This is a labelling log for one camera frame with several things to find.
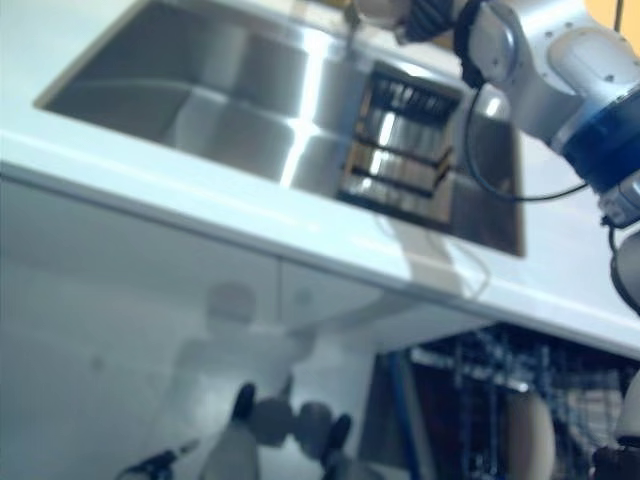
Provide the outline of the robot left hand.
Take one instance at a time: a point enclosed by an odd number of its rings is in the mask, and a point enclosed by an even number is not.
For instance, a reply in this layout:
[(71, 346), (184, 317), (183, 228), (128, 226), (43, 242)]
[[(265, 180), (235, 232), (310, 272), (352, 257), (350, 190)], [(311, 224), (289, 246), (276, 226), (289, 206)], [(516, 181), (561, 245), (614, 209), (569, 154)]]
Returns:
[(125, 467), (116, 475), (116, 479), (173, 479), (174, 465), (196, 450), (200, 443), (200, 439), (192, 439), (176, 448), (153, 454)]

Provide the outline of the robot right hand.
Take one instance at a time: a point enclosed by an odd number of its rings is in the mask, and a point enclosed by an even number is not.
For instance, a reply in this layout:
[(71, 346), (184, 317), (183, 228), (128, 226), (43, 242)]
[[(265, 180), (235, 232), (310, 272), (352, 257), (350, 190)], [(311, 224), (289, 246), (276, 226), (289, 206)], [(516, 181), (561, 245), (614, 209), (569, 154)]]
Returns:
[(454, 28), (465, 0), (410, 0), (395, 30), (401, 44), (428, 42)]

